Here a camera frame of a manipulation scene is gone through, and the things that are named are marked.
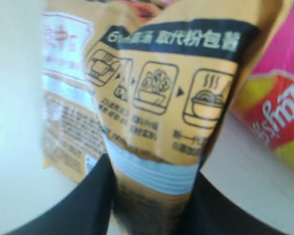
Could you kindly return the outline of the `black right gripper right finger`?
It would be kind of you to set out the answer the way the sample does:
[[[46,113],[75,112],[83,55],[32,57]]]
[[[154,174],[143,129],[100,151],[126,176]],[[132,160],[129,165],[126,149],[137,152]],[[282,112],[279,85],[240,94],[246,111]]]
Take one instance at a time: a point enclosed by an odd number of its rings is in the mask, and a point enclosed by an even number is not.
[[[230,197],[200,172],[188,205],[190,235],[294,235],[294,195],[239,184]]]

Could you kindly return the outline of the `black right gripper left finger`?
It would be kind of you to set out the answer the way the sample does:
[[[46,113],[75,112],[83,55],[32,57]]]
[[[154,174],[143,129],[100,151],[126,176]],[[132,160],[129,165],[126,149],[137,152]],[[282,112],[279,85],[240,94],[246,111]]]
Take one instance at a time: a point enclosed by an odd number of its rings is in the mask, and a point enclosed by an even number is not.
[[[115,175],[107,154],[62,201],[11,235],[105,235],[115,195]]]

